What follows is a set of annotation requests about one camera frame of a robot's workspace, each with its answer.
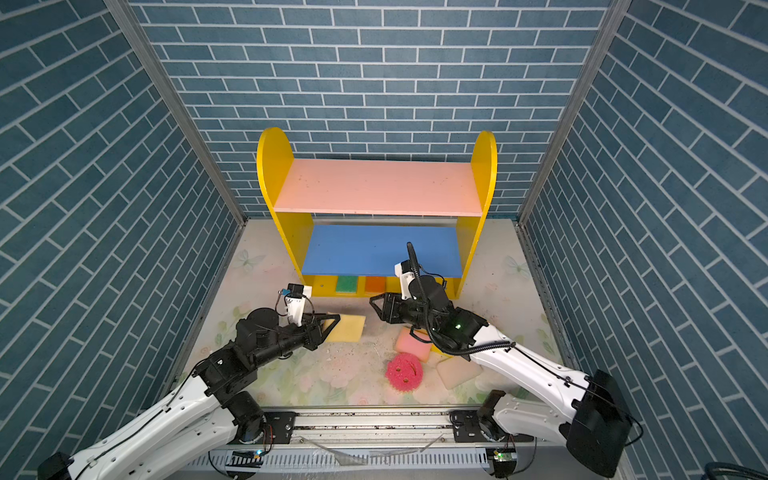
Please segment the orange sponge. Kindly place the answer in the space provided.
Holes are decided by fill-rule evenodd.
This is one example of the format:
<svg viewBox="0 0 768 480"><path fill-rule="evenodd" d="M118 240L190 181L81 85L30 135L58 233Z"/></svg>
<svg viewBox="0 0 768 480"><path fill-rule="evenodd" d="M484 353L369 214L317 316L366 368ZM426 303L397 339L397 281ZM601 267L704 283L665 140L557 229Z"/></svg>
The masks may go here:
<svg viewBox="0 0 768 480"><path fill-rule="evenodd" d="M367 276L365 278L364 287L366 293L384 293L387 289L387 279L381 276Z"/></svg>

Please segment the green sponge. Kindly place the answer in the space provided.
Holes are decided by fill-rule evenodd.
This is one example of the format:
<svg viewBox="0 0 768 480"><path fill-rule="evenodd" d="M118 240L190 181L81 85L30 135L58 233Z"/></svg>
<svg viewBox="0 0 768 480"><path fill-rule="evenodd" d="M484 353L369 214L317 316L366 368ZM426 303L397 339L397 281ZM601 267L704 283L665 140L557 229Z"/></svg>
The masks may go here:
<svg viewBox="0 0 768 480"><path fill-rule="evenodd" d="M335 286L337 294L355 294L358 287L357 276L338 276Z"/></svg>

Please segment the small yellow sponge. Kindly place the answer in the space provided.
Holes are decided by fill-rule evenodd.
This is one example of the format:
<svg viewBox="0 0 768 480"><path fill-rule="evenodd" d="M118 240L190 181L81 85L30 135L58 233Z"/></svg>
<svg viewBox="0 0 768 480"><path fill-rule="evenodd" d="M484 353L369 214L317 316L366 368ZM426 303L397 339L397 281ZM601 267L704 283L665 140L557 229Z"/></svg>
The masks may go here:
<svg viewBox="0 0 768 480"><path fill-rule="evenodd" d="M430 351L431 351L431 352L433 352L433 353L436 353L436 354L438 354L438 355L441 355L442 357L445 357L445 358L450 358L450 357L452 357L452 355L450 355L450 354L446 354L445 352L441 351L441 350L440 350L440 349L439 349L437 346L435 346L434 344L431 344L431 345L430 345Z"/></svg>

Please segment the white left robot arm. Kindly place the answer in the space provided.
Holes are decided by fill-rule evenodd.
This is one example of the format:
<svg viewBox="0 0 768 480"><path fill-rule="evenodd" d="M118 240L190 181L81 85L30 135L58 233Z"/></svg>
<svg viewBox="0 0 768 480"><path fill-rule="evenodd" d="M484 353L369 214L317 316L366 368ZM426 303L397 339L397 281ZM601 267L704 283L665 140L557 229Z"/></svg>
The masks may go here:
<svg viewBox="0 0 768 480"><path fill-rule="evenodd" d="M317 349L341 317L310 313L300 324L279 321L273 308L250 312L237 322L235 338L199 361L165 398L74 455L54 453L38 466L38 478L160 477L234 439L270 443L265 414L247 386L270 362Z"/></svg>

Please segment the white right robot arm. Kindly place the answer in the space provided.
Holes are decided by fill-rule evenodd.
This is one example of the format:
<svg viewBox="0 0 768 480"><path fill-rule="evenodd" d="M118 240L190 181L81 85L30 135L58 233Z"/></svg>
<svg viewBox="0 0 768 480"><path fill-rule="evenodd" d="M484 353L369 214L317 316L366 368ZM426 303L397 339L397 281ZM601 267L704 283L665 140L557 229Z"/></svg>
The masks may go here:
<svg viewBox="0 0 768 480"><path fill-rule="evenodd" d="M456 307L433 278L407 275L401 293L369 303L380 320L426 332L442 353L490 369L526 389L542 407L492 391L478 411L485 435L525 434L563 445L593 473L613 477L635 422L618 382L550 361L503 334L483 317Z"/></svg>

